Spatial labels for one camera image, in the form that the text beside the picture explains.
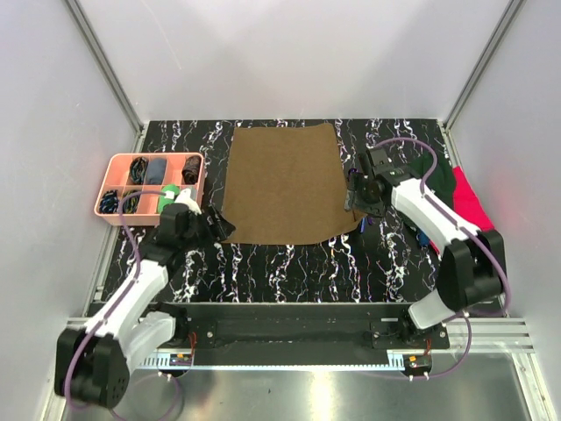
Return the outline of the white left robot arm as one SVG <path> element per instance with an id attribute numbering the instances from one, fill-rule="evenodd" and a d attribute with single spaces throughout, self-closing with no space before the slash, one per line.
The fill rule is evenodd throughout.
<path id="1" fill-rule="evenodd" d="M 182 346 L 187 316 L 153 299 L 183 265 L 187 252 L 228 239 L 235 226 L 212 205 L 169 204 L 139 243 L 137 262 L 117 292 L 81 328 L 57 339 L 53 391 L 69 403 L 115 408 L 131 374 L 160 345 Z"/>

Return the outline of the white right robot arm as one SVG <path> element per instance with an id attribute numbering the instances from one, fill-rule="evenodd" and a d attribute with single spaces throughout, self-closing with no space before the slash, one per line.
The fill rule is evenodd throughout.
<path id="1" fill-rule="evenodd" d="M 426 234 L 442 257 L 437 285 L 398 319 L 398 337 L 418 347 L 430 331 L 462 310 L 506 289 L 504 243 L 482 231 L 429 191 L 425 177 L 397 167 L 382 147 L 359 156 L 347 176 L 319 163 L 285 156 L 231 158 L 223 214 L 226 239 L 251 245 L 312 245 L 351 231 L 362 215 L 381 218 L 393 208 Z"/>

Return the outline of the brown fabric napkin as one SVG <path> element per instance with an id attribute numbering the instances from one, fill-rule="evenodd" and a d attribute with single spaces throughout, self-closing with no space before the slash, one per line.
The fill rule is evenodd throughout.
<path id="1" fill-rule="evenodd" d="M 314 245 L 351 232 L 362 215 L 344 210 L 345 196 L 333 125 L 235 129 L 222 210 L 236 228 L 229 242 Z"/>

